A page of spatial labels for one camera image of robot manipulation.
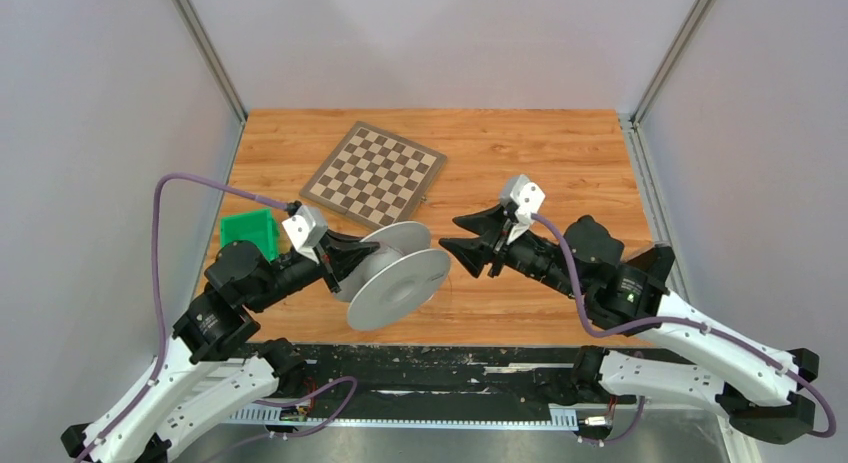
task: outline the scratched black surface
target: scratched black surface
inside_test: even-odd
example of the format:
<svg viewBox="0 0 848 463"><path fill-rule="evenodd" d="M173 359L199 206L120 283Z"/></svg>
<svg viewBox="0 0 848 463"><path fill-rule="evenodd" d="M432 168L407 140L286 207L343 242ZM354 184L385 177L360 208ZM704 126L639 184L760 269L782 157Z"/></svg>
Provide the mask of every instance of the scratched black surface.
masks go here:
<svg viewBox="0 0 848 463"><path fill-rule="evenodd" d="M318 386L340 376L355 376L359 385L344 410L346 418L447 421L547 421L548 400L538 390L540 371L484 374L486 366L510 363L570 363L578 348L446 347L390 345L297 344L298 352L315 364L305 376ZM258 348L247 345L245 356ZM624 353L635 349L617 348ZM687 363L661 349L639 349L646 358ZM545 369L567 378L568 369ZM344 399L348 384L321 397L311 416L326 417ZM380 390L412 391L405 395ZM635 397L619 399L632 405ZM583 403L606 403L585 398Z"/></svg>

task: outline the cable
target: cable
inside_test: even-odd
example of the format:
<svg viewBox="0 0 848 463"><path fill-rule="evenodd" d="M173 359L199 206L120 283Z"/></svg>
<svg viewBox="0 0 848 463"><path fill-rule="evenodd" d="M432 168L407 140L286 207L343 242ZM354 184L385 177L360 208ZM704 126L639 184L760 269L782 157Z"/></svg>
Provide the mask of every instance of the cable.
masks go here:
<svg viewBox="0 0 848 463"><path fill-rule="evenodd" d="M97 433L91 443L86 446L79 455L77 455L77 457L74 459L74 463L81 463L92 451L94 451L94 448L98 444L102 444L103 440L106 439L109 433L111 433L112 430L116 426L118 426L118 424L120 424L133 409L138 406L139 403L141 403L141 400L144 399L144 396L147 395L147 393L150 391L150 388L156 385L156 380L162 373L162 366L165 364L165 354L168 350L168 336L167 326L165 325L165 315L164 310L162 308L162 296L159 285L159 214L162 200L162 189L164 188L165 183L171 180L186 180L194 183L199 183L201 185L208 186L210 188L214 188L216 190L220 190L226 193L231 193L242 198L247 198L248 200L253 200L257 203L270 206L272 208L278 208L283 211L288 211L290 207L290 205L287 203L272 200L265 196L256 195L248 191L239 190L237 188L233 188L232 186L228 186L223 183L218 183L215 180L210 180L202 176L192 175L190 173L169 173L159 180L159 182L156 184L156 189L153 191L153 229L151 231L150 238L150 266L151 271L153 273L153 309L156 313L156 324L159 340L156 363L154 363L153 371L150 373L150 378L148 378L148 384L144 385L141 390L136 393L133 399L130 400L129 404L124 407L124 409L121 410L121 412L118 413L115 418L108 425L106 425L105 428L103 428L103 430Z"/></svg>
<svg viewBox="0 0 848 463"><path fill-rule="evenodd" d="M314 427L312 427L308 430L305 430L305 431L300 431L300 432L297 432L297 433L283 433L284 439L302 438L304 436L314 435L315 433L318 433L319 431L326 428L327 425L332 423L336 419L336 417L339 416L339 414L342 412L342 410L344 410L344 408L347 406L350 399L353 397L353 394L356 392L356 386L357 386L356 378L354 378L352 376L343 376L341 378L337 378L337 379L331 381L330 383L327 383L326 385L322 386L321 388L318 388L317 390L313 391L312 393L309 393L308 395L304 396L303 398L300 398L296 401L292 401L292 402L289 402L289 403L276 403L276 402L273 402L273 401L265 401L265 400L258 400L258 401L256 401L256 403L258 403L260 405L264 405L264 406L272 406L274 408L290 408L292 406L297 406L301 403L306 403L307 401L316 398L317 396L321 395L322 393L329 390L330 388L332 388L336 385L339 385L341 383L345 383L345 382L351 383L350 391L348 391L347 396L342 401L342 403L339 405L339 407L336 408L336 410L333 411L333 413L330 416L328 416L326 420L322 421L321 423L319 423L319 424L315 425ZM209 463L210 461L216 460L216 459L220 458L221 456L224 456L225 454L235 450L236 448L240 448L244 445L253 443L254 441L259 441L259 440L264 440L264 439L273 439L273 438L276 437L276 435L277 435L276 432L271 431L271 432L268 432L268 433L262 433L262 434L259 434L259 435L250 436L248 438L245 438L245 439L239 441L238 443L235 443L232 446L224 448L223 450L219 451L218 453L215 453L214 455L210 456L209 458L203 460L202 463Z"/></svg>
<svg viewBox="0 0 848 463"><path fill-rule="evenodd" d="M586 330L586 333L594 336L595 338L604 338L636 328L656 325L658 323L673 323L677 325L688 326L690 328L695 328L698 331L702 332L709 331L712 334L718 336L719 338L727 340L735 344L736 346L745 349L752 355L763 360L767 365L777 370L783 369L783 365L781 365L779 361L760 351L759 348L752 346L741 338L738 338L737 336L731 335L730 333L727 333L720 329L710 328L706 324L697 323L686 318L678 318L674 316L652 316L624 323L623 325L619 325L604 331L598 331L594 329L592 327L592 324L589 322L589 317L586 315L586 304L583 300L583 292L580 290L580 279L577 276L577 265L574 262L574 256L572 256L571 254L571 249L568 246L568 242L565 241L565 237L562 235L562 233L559 232L556 225L554 225L550 220L538 213L532 214L531 217L542 225L544 225L551 233L553 233L554 237L559 243L560 250L562 250L562 254L565 257L565 265L568 267L568 277L571 280L571 285L573 287L572 292L574 293L574 299L577 302L577 314L580 317L580 324L583 326L583 329ZM833 408L830 406L824 396L812 384L802 378L801 375L799 375L798 373L795 373L794 371L787 371L786 375L794 382L801 385L804 389L809 391L811 395L813 395L813 398L815 398L816 401L819 402L819 405L822 407L822 410L824 410L824 414L827 417L827 429L823 431L810 430L807 434L818 438L830 438L831 436L833 436L836 433L836 415L833 412Z"/></svg>

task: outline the gray floor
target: gray floor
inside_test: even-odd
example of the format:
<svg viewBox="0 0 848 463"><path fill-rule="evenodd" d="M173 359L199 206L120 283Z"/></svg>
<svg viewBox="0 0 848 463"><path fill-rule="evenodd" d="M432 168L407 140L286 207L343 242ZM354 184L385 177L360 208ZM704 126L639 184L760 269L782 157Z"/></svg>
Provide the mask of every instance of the gray floor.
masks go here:
<svg viewBox="0 0 848 463"><path fill-rule="evenodd" d="M619 409L616 427L623 429L631 415ZM605 448L578 444L571 434L547 431L328 428L303 439L255 442L215 463L724 463L728 460L719 431L713 415L694 410L648 411L630 438ZM261 428L255 426L219 426L177 463L204 461L259 433Z"/></svg>

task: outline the green plastic container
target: green plastic container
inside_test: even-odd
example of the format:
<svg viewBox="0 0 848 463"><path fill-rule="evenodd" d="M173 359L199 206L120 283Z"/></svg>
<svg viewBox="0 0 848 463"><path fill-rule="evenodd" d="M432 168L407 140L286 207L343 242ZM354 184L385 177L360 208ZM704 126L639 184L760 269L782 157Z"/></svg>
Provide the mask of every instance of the green plastic container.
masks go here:
<svg viewBox="0 0 848 463"><path fill-rule="evenodd" d="M280 254L277 249L279 236L280 229L269 208L221 218L222 247L234 241L247 240L271 261Z"/></svg>

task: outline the robotic arm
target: robotic arm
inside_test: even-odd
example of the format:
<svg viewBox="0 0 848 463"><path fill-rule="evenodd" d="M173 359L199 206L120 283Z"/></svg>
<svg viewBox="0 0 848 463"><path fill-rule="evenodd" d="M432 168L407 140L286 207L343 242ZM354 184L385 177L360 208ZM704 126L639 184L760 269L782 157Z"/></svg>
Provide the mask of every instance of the robotic arm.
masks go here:
<svg viewBox="0 0 848 463"><path fill-rule="evenodd" d="M159 376L150 378L154 361L100 419L69 427L62 434L69 456L77 458L95 443L87 461L171 461L197 437L246 404L273 393L293 394L300 388L303 379L297 377L297 370L304 362L287 341L277 340L250 358L234 377L183 403L199 381L259 330L259 323L248 310L262 312L322 279L330 291L338 292L339 282L379 248L379 243L330 231L317 209L299 204L293 206L283 227L293 250L273 261L267 261L247 241L221 248L204 273L207 284L203 293L192 300L173 326ZM145 385L150 389L134 402ZM98 439L112 418L128 407L128 416L106 439Z"/></svg>
<svg viewBox="0 0 848 463"><path fill-rule="evenodd" d="M544 193L521 175L501 192L488 210L454 219L475 238L443 238L439 243L474 277L491 264L488 276L507 266L564 295L574 297L563 250L529 231ZM575 363L572 385L599 395L636 394L686 403L728 417L731 425L754 438L785 444L808 433L815 404L799 395L799 385L786 374L806 381L818 373L818 355L807 350L783 351L751 340L691 307L665 287L672 249L656 245L622 261L624 244L591 216L570 225L565 239L575 260L585 312L595 326L607 330L652 317L677 317L704 330L674 323L637 326L624 334L668 348L695 365L641 360L597 347L584 347ZM720 330L762 351L782 365L780 370L713 333Z"/></svg>

